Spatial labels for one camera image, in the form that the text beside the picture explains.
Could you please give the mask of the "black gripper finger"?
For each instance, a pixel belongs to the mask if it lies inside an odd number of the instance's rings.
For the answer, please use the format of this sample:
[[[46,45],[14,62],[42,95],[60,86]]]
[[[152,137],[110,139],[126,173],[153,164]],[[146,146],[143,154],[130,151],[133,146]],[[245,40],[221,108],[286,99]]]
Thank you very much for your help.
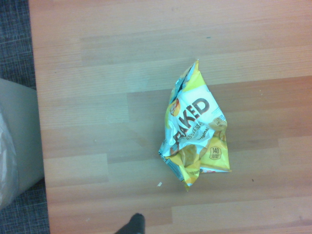
[[[129,222],[123,225],[115,234],[145,234],[144,215],[134,214]]]

